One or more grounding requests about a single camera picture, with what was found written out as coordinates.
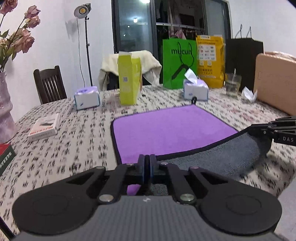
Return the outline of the purple and grey towel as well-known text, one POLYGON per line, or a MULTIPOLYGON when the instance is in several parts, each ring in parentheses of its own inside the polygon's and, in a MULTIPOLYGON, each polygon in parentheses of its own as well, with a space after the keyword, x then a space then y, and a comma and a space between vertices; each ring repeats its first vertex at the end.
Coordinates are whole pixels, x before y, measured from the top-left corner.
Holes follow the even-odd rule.
POLYGON ((259 163, 271 148, 267 137, 254 137, 194 104, 116 118, 110 125, 118 164, 156 156, 187 170, 198 166, 237 179, 259 163))

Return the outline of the pink suitcase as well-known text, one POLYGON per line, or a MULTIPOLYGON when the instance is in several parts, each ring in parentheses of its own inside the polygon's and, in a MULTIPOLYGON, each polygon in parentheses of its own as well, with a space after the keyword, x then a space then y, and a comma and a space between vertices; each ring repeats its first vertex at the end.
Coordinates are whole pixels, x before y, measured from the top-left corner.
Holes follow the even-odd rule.
POLYGON ((276 51, 258 54, 253 89, 257 99, 295 115, 295 76, 295 56, 276 51))

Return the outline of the glass cup with straw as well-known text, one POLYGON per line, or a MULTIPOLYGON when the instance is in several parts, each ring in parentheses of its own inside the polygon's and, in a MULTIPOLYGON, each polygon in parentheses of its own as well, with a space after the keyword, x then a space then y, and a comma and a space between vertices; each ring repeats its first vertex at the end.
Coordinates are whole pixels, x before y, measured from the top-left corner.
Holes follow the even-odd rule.
POLYGON ((236 68, 233 73, 225 74, 225 89, 226 95, 230 97, 237 97, 241 85, 242 77, 236 73, 236 68))

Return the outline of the right white tissue pack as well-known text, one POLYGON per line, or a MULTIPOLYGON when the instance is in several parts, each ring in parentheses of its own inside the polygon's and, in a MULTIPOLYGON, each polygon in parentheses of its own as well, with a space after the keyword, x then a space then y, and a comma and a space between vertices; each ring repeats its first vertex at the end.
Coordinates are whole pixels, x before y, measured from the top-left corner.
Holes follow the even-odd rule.
POLYGON ((184 74, 183 91, 184 99, 191 100, 196 97, 198 101, 207 101, 209 87, 204 80, 201 80, 192 69, 188 69, 184 74))

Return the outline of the white tissue pack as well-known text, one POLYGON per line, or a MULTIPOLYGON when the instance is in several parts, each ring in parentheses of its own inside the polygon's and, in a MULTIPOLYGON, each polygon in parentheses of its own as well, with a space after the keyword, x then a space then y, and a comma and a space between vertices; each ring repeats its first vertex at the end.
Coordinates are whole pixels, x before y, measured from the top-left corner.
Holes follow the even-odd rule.
POLYGON ((183 91, 184 99, 191 100, 196 97, 198 101, 207 101, 209 87, 204 80, 201 80, 192 69, 188 69, 184 74, 183 91))
POLYGON ((78 89, 74 94, 74 102, 77 110, 100 106, 98 87, 90 86, 78 89))

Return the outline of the lime green carton box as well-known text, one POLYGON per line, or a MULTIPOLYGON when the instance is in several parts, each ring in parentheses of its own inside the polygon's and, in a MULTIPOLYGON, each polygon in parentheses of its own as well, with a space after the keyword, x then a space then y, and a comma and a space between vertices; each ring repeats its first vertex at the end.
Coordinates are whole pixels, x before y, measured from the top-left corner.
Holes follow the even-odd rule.
POLYGON ((142 90, 142 64, 131 53, 118 55, 119 99, 121 105, 135 105, 142 90))

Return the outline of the left white tissue pack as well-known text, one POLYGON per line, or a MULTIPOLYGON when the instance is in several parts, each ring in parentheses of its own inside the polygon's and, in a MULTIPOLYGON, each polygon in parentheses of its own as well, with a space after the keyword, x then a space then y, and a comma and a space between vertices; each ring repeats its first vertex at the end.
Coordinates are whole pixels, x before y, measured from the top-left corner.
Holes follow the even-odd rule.
POLYGON ((77 110, 100 106, 98 87, 90 86, 78 89, 74 94, 74 102, 77 110))

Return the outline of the calligraphy print tablecloth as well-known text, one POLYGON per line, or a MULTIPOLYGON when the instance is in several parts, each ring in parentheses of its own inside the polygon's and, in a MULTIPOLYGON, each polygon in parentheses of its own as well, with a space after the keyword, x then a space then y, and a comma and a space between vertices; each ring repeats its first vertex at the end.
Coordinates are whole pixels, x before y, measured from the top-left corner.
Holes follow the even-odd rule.
MULTIPOLYGON (((136 106, 123 107, 118 90, 100 92, 101 105, 76 111, 74 100, 64 99, 36 106, 17 123, 9 144, 16 156, 1 175, 1 218, 16 235, 11 208, 19 195, 95 166, 116 167, 110 124, 117 117, 162 108, 188 105, 182 90, 144 86, 136 106), (43 116, 60 113, 57 135, 28 142, 28 133, 43 116)), ((209 100, 197 106, 240 131, 253 123, 267 123, 287 114, 262 102, 243 103, 226 96, 224 89, 210 89, 209 100)), ((239 179, 245 184, 279 196, 295 176, 295 147, 272 144, 262 164, 239 179)))

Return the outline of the yellow printed bag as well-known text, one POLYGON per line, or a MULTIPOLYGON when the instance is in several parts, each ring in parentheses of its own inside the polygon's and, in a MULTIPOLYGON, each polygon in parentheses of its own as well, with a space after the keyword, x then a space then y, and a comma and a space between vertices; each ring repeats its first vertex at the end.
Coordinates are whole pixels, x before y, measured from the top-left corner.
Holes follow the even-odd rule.
POLYGON ((222 88, 225 80, 225 43, 221 36, 198 35, 197 71, 209 88, 222 88))

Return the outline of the white flat box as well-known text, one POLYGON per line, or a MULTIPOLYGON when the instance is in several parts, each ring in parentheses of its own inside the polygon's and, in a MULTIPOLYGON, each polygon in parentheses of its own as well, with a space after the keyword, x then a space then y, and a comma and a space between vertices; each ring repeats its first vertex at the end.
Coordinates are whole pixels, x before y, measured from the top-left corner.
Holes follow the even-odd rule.
POLYGON ((55 136, 58 131, 60 114, 55 113, 39 118, 32 126, 28 134, 28 142, 37 141, 43 138, 55 136))

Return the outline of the green mucun paper bag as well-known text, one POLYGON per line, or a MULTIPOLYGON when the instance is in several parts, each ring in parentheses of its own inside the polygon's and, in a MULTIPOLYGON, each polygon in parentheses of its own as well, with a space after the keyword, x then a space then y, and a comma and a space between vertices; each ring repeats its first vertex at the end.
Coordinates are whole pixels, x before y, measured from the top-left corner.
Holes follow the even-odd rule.
POLYGON ((170 38, 163 40, 163 86, 183 88, 188 69, 197 74, 197 44, 194 40, 170 38))

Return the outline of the dark wooden chair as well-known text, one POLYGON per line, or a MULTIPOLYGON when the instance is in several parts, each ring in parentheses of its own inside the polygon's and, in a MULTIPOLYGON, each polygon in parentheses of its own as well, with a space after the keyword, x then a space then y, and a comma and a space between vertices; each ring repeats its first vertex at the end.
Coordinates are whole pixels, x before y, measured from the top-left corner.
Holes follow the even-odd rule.
POLYGON ((33 76, 41 104, 67 98, 58 65, 52 69, 35 69, 33 76))

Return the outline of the red and green box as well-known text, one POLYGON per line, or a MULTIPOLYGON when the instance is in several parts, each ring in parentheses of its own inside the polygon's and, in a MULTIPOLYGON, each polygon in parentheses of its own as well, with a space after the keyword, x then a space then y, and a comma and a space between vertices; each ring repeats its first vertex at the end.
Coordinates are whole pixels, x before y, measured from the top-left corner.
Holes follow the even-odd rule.
POLYGON ((16 156, 10 144, 0 144, 0 176, 16 156))

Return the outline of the dark framed window door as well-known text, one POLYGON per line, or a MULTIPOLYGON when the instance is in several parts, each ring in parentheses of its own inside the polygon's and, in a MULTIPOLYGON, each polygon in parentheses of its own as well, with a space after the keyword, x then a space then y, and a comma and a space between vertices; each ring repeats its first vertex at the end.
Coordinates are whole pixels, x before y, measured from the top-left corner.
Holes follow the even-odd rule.
POLYGON ((161 60, 164 39, 232 37, 228 1, 112 1, 111 10, 115 53, 147 50, 161 60))

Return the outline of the dried pink roses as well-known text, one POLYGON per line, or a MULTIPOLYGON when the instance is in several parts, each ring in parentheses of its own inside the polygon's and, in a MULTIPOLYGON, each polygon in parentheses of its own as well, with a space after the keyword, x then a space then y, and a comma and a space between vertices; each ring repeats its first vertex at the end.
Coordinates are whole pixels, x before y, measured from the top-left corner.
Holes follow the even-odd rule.
POLYGON ((27 53, 34 44, 30 29, 40 24, 40 12, 36 5, 30 6, 16 31, 11 34, 9 30, 1 32, 1 72, 4 72, 9 59, 14 60, 19 52, 27 53))

